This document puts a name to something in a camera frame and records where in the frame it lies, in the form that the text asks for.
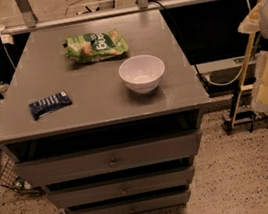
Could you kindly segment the grey drawer cabinet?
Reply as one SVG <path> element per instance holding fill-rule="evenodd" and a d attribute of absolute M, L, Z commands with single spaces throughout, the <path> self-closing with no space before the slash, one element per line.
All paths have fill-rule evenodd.
<path fill-rule="evenodd" d="M 165 63 L 164 77 L 154 92 L 140 95 L 128 90 L 118 73 L 120 60 L 80 65 L 65 57 L 63 43 L 68 37 L 112 28 L 128 42 L 130 56 L 148 54 Z M 156 9 L 31 33 L 11 82 L 0 107 L 0 148 L 15 165 L 200 131 L 200 110 L 210 100 Z M 30 103 L 60 91 L 67 93 L 72 105 L 35 121 Z M 124 177 L 194 167 L 194 157 L 37 187 L 48 195 Z M 189 190 L 190 184 L 62 208 L 71 214 Z"/>

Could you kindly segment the top grey drawer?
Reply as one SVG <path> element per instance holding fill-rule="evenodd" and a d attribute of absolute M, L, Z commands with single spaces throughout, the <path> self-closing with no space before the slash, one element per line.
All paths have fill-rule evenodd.
<path fill-rule="evenodd" d="M 198 153 L 202 132 L 96 151 L 16 163 L 14 171 L 33 187 L 173 161 Z"/>

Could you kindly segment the middle grey drawer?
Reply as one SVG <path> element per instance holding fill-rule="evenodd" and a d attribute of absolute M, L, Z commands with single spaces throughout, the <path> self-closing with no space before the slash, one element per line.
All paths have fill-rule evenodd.
<path fill-rule="evenodd" d="M 124 177 L 124 179 L 50 192 L 48 199 L 58 208 L 119 199 L 144 192 L 188 185 L 193 179 L 194 171 L 194 167 L 188 166 L 187 168 L 174 168 L 168 171 Z"/>

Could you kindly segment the blueberry rxbar blue wrapper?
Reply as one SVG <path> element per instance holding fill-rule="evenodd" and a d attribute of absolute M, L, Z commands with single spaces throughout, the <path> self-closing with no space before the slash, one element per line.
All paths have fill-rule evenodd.
<path fill-rule="evenodd" d="M 41 100 L 34 101 L 30 103 L 29 110 L 32 114 L 34 120 L 38 120 L 43 115 L 54 112 L 55 110 L 60 110 L 61 108 L 72 105 L 70 97 L 65 91 L 60 91 Z"/>

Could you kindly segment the white bowl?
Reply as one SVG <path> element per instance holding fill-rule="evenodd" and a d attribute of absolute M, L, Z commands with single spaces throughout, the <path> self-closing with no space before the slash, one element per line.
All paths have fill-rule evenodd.
<path fill-rule="evenodd" d="M 124 85 L 139 94 L 155 90 L 164 72 L 165 63 L 158 57 L 147 54 L 125 60 L 118 71 Z"/>

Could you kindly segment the yellow wooden ladder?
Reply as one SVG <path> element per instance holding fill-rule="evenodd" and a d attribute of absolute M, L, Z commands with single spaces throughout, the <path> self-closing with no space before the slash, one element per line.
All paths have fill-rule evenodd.
<path fill-rule="evenodd" d="M 246 47 L 246 52 L 244 55 L 244 61 L 241 67 L 241 71 L 239 73 L 238 79 L 238 87 L 235 89 L 236 91 L 233 94 L 232 97 L 232 105 L 231 105 L 231 111 L 229 113 L 229 120 L 228 121 L 224 121 L 224 126 L 226 131 L 229 130 L 233 130 L 235 124 L 236 124 L 236 120 L 238 119 L 238 111 L 239 111 L 239 107 L 240 107 L 240 100 L 242 98 L 242 94 L 245 93 L 246 91 L 251 92 L 251 90 L 253 89 L 253 85 L 246 85 L 245 84 L 245 79 L 246 79 L 246 74 L 248 72 L 248 67 L 249 67 L 249 62 L 252 58 L 252 52 L 253 52 L 253 48 L 255 46 L 255 41 L 258 39 L 258 37 L 256 37 L 256 32 L 253 32 L 252 34 L 249 35 L 248 38 L 248 42 L 247 42 L 247 47 Z"/>

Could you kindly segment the grey drawer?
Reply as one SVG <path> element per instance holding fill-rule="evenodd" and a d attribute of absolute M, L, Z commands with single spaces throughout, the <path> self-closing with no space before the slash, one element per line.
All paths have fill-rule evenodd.
<path fill-rule="evenodd" d="M 71 214 L 135 214 L 158 210 L 164 207 L 187 204 L 190 197 L 189 190 L 169 192 L 163 195 L 144 197 L 125 203 L 115 204 L 113 206 L 101 206 L 100 208 L 91 208 L 88 210 L 75 211 Z"/>
<path fill-rule="evenodd" d="M 198 153 L 202 132 L 96 151 L 16 163 L 14 171 L 33 187 L 173 161 Z"/>
<path fill-rule="evenodd" d="M 188 166 L 187 168 L 174 168 L 168 171 L 124 177 L 124 179 L 50 192 L 48 199 L 58 208 L 119 199 L 144 192 L 188 185 L 193 179 L 194 171 L 194 167 Z"/>

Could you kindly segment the bottom grey drawer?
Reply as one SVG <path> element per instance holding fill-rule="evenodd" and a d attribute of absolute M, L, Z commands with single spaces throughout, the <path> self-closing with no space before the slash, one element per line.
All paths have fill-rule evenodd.
<path fill-rule="evenodd" d="M 71 214 L 135 214 L 158 210 L 164 207 L 187 204 L 190 197 L 189 190 L 169 192 L 163 195 L 144 197 L 125 203 L 115 204 L 113 206 L 101 206 L 100 208 L 91 208 L 88 210 L 75 211 Z"/>

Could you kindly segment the green rice chip bag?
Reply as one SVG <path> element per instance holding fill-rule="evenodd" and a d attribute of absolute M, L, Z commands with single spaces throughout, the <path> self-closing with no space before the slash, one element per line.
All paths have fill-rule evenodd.
<path fill-rule="evenodd" d="M 62 45 L 66 57 L 78 63 L 95 63 L 127 53 L 127 42 L 117 29 L 68 37 Z"/>

